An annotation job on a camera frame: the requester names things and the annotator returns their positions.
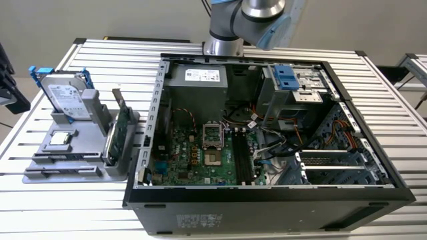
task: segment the motherboard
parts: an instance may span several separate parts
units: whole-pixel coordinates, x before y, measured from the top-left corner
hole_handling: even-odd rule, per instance
[[[215,130],[214,126],[214,124],[206,124],[203,126],[206,129],[196,129],[198,133],[194,128],[174,128],[170,159],[155,162],[152,176],[155,185],[239,185],[241,169],[237,167],[237,146],[234,146],[237,133],[223,129],[222,126]],[[246,149],[239,151],[247,152],[249,157],[245,162],[251,169],[251,184],[266,185],[263,169],[254,166],[251,154],[259,148],[257,133],[247,131],[241,132],[239,135],[247,142]]]

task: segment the ram slot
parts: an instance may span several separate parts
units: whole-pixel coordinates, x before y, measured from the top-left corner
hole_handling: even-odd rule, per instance
[[[232,134],[232,154],[235,162],[237,182],[239,185],[250,185],[253,182],[253,166],[250,162],[250,150],[246,134]]]

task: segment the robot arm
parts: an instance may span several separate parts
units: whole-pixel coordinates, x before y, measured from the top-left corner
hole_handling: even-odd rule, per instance
[[[271,50],[285,37],[291,17],[286,0],[211,0],[206,55],[242,56],[243,41]]]

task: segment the power supply label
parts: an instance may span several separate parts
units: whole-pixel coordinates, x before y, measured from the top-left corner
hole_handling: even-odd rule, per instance
[[[78,120],[91,119],[79,90],[74,86],[51,84],[48,89],[51,90],[52,97],[67,116]]]
[[[186,81],[219,82],[220,70],[187,69]]]
[[[223,214],[178,214],[179,228],[218,228]]]

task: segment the metal workbench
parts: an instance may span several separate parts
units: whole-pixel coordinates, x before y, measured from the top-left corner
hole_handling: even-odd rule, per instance
[[[120,88],[127,104],[140,113],[139,133],[152,97],[160,53],[200,54],[192,43],[87,40],[74,44],[58,69],[91,72],[100,99],[118,108],[111,93]],[[207,238],[346,240],[427,239],[427,124],[385,79],[371,60],[354,51],[246,47],[258,58],[329,61],[385,151],[411,187],[417,202],[353,232],[305,235],[220,235]],[[52,106],[39,93],[32,110],[18,121],[0,146],[0,238],[143,239],[151,238],[134,211],[122,209],[126,182],[23,184],[23,171],[43,141]],[[138,134],[135,143],[142,143]]]
[[[427,55],[407,53],[397,66],[406,67],[415,78],[427,87]]]

